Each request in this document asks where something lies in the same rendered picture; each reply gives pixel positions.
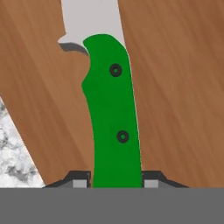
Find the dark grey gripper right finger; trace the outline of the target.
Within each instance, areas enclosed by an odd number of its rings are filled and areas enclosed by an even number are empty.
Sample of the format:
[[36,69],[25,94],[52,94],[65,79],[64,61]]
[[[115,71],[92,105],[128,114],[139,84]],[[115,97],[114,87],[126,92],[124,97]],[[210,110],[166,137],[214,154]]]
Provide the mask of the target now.
[[142,171],[142,181],[143,188],[187,188],[187,185],[168,179],[161,171]]

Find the wooden cutting board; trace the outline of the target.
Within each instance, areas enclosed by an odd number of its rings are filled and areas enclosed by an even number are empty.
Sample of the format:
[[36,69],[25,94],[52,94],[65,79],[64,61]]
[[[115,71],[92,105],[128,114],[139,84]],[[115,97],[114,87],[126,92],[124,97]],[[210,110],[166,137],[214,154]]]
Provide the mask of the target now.
[[0,0],[0,186],[93,169],[94,22],[129,53],[143,169],[224,188],[224,0]]

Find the green-handled knife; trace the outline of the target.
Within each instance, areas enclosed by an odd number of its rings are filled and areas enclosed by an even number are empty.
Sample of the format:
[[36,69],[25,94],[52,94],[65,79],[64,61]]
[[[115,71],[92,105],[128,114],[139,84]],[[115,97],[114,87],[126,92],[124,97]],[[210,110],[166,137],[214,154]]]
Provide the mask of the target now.
[[90,66],[81,87],[94,136],[94,187],[140,187],[137,112],[118,0],[60,0],[65,51],[82,51]]

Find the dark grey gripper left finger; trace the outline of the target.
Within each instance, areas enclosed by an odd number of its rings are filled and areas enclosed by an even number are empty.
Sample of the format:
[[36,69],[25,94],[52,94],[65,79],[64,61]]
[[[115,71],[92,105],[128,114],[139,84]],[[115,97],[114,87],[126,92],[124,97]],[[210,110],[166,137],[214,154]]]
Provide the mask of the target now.
[[63,179],[47,185],[47,187],[89,188],[91,171],[70,171]]

